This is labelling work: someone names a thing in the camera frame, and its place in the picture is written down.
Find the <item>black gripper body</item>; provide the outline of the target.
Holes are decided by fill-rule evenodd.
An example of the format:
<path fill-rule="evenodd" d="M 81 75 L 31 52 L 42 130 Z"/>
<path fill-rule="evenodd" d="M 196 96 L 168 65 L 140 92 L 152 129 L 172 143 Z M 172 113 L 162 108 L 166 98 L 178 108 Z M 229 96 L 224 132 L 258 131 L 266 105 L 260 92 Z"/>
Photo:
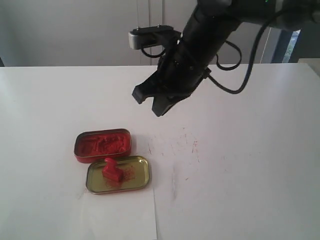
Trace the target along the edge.
<path fill-rule="evenodd" d="M 183 99 L 198 87 L 213 59 L 212 41 L 169 41 L 150 79 L 150 97 Z"/>

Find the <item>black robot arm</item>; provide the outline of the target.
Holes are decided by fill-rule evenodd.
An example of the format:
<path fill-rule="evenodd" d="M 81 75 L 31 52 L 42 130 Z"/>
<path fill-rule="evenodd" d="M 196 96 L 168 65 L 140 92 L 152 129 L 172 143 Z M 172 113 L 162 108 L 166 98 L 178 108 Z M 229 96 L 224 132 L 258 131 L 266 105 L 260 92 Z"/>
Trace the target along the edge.
<path fill-rule="evenodd" d="M 129 32 L 129 46 L 142 52 L 161 46 L 156 71 L 132 92 L 137 103 L 152 98 L 152 111 L 160 117 L 175 104 L 190 97 L 204 79 L 211 78 L 210 62 L 228 43 L 230 34 L 242 23 L 260 25 L 250 52 L 243 82 L 232 90 L 237 95 L 250 78 L 261 37 L 268 27 L 298 30 L 306 22 L 320 21 L 317 0 L 199 0 L 183 31 L 169 25 L 135 28 Z"/>

